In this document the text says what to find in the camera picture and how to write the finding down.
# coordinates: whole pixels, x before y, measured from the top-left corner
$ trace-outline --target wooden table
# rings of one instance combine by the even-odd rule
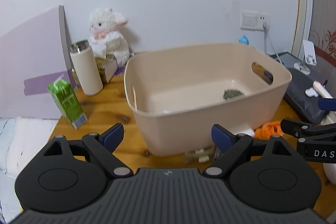
[[[197,162],[185,165],[182,155],[164,158],[144,155],[146,144],[137,128],[132,111],[127,105],[122,75],[114,77],[108,85],[104,86],[102,92],[95,96],[85,96],[81,89],[76,94],[88,116],[88,122],[76,131],[64,118],[61,118],[51,138],[55,135],[64,135],[68,140],[81,139],[83,135],[90,132],[103,133],[115,123],[120,122],[124,125],[125,136],[113,154],[134,172],[139,167],[198,167],[203,170],[209,165],[209,163],[199,164]],[[285,101],[282,101],[273,121],[280,121],[284,118],[299,119],[295,111]],[[286,135],[285,138],[291,145],[296,145],[296,139],[292,136]],[[310,163],[310,165],[318,173],[322,183],[322,191],[314,210],[327,218],[336,210],[336,186],[327,181],[322,164]]]

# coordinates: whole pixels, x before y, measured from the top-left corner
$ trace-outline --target orange plush toy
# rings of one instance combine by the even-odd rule
[[[257,128],[254,134],[255,140],[268,140],[272,135],[284,135],[280,128],[280,121],[267,122],[262,127]]]

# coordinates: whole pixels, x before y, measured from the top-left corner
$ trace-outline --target white charging cable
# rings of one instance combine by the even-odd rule
[[[279,60],[279,62],[280,62],[280,64],[281,64],[281,66],[283,66],[282,61],[281,61],[281,59],[280,59],[278,53],[276,52],[276,50],[275,50],[275,48],[274,48],[274,46],[273,46],[273,43],[272,43],[272,41],[271,41],[271,38],[269,37],[269,34],[268,34],[268,31],[269,31],[269,25],[267,24],[267,22],[264,22],[264,23],[262,24],[262,27],[264,28],[264,32],[265,32],[265,34],[266,34],[266,38],[268,37],[268,40],[269,40],[269,42],[271,43],[271,46],[272,46],[272,48],[273,48],[273,51],[275,52],[275,54],[276,54],[276,56],[277,56],[277,58],[278,58],[278,60]]]

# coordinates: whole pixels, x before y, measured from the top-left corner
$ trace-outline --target plush toy ear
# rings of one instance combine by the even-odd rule
[[[128,19],[121,13],[114,12],[115,23],[117,26],[124,26],[127,24]]]

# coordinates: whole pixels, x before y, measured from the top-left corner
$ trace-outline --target stuffed animal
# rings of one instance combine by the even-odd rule
[[[90,14],[89,43],[95,57],[105,59],[106,55],[113,54],[119,68],[126,64],[129,47],[118,27],[126,25],[127,22],[126,17],[112,9],[98,8]]]

